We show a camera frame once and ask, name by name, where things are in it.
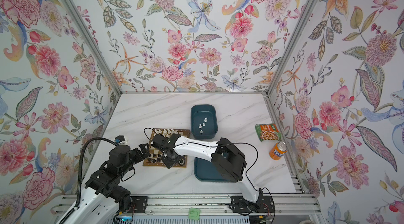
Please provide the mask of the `wooden chess board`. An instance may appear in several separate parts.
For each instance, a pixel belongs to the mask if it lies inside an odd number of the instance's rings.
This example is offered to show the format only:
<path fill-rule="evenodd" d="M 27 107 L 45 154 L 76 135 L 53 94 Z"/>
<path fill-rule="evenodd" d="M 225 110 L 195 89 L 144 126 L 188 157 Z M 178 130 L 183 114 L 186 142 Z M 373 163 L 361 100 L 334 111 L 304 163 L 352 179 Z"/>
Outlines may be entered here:
<path fill-rule="evenodd" d="M 150 140 L 152 140 L 156 134 L 162 134 L 163 136 L 169 138 L 172 134 L 176 133 L 181 136 L 190 136 L 189 129 L 174 129 L 174 128 L 154 128 L 151 135 Z M 157 148 L 153 147 L 151 143 L 149 143 L 149 156 L 143 161 L 143 166 L 150 167 L 163 167 L 165 168 L 165 164 L 163 163 L 163 153 Z M 178 163 L 176 163 L 173 168 L 186 168 L 187 167 L 187 156 L 182 157 Z"/>

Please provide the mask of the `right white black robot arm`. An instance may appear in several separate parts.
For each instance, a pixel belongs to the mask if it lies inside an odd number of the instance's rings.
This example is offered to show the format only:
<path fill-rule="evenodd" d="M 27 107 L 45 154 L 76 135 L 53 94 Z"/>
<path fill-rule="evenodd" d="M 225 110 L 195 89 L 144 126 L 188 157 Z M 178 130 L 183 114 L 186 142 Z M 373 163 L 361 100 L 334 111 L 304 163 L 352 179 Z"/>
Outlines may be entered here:
<path fill-rule="evenodd" d="M 267 188 L 258 188 L 249 178 L 245 154 L 226 138 L 219 141 L 201 141 L 173 133 L 170 137 L 155 134 L 149 146 L 162 153 L 161 161 L 170 169 L 184 157 L 196 157 L 211 163 L 216 171 L 228 182 L 234 183 L 241 196 L 232 196 L 228 205 L 234 213 L 248 216 L 253 213 L 266 213 L 275 216 L 275 203 L 272 195 L 265 195 Z"/>

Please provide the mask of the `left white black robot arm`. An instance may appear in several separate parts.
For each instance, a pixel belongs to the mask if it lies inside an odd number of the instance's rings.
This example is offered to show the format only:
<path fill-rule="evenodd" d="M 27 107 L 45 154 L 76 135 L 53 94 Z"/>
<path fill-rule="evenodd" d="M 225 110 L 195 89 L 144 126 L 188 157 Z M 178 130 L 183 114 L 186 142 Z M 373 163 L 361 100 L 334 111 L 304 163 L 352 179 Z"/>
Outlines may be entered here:
<path fill-rule="evenodd" d="M 94 137 L 86 142 L 79 160 L 76 201 L 58 221 L 59 224 L 102 224 L 109 218 L 116 221 L 115 218 L 121 213 L 133 209 L 131 192 L 120 183 L 137 163 L 148 158 L 149 144 L 140 144 L 131 149 L 124 144 L 124 136 L 117 139 L 119 143 L 103 137 Z M 110 143 L 114 148 L 109 152 L 108 160 L 83 183 L 84 153 L 94 141 Z"/>

